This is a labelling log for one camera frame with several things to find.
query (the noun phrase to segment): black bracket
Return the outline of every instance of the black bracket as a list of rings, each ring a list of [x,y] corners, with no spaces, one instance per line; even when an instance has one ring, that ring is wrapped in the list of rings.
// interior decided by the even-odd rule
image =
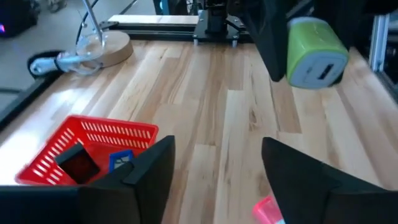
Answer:
[[[99,28],[101,28],[102,30],[106,30],[106,29],[110,29],[114,26],[119,25],[119,22],[114,22],[114,21],[103,21],[100,22],[99,24]]]
[[[232,43],[233,46],[239,42],[252,43],[249,33],[246,32],[242,22],[234,16],[228,16],[225,23],[227,24],[227,32],[225,34],[211,34],[207,32],[208,28],[208,11],[204,10],[200,16],[198,24],[193,32],[193,39],[196,42],[224,42]]]

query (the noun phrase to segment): lamp base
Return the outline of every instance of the lamp base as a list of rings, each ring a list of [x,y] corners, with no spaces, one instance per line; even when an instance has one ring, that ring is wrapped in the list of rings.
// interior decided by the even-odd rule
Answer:
[[[130,57],[133,53],[133,48],[130,43],[130,37],[126,33],[116,30],[104,31],[103,33],[106,38],[105,49],[102,56],[95,60],[96,62],[102,63],[102,67],[106,68],[121,63]],[[97,35],[93,34],[87,38],[90,43],[84,49],[79,50],[78,55],[86,55],[88,52],[99,54],[102,47],[97,40]],[[94,67],[91,62],[84,62],[83,65]]]

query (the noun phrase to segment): wooden tabletop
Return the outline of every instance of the wooden tabletop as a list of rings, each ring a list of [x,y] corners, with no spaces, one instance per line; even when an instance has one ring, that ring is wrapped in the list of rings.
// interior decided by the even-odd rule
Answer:
[[[61,76],[0,134],[0,184],[14,183],[66,116],[86,114],[154,123],[158,139],[175,135],[164,223],[252,223],[252,207],[271,190],[264,136],[398,190],[398,107],[357,51],[341,84],[313,91],[270,81],[252,44],[132,44],[133,55],[119,65],[90,77]]]

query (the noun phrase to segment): red plastic basket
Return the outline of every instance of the red plastic basket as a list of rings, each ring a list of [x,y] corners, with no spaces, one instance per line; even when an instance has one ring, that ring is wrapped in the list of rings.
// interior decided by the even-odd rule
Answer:
[[[138,156],[156,140],[156,125],[119,121],[115,119],[69,116],[47,141],[34,160],[16,176],[20,184],[74,185],[72,180],[54,161],[54,157],[82,143],[101,172],[90,181],[108,173],[109,154],[132,149]]]

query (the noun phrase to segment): pink cup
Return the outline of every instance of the pink cup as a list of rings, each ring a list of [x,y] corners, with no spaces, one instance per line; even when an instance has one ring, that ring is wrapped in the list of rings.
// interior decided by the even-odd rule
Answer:
[[[271,195],[258,202],[254,206],[252,214],[260,224],[285,223],[278,204]]]

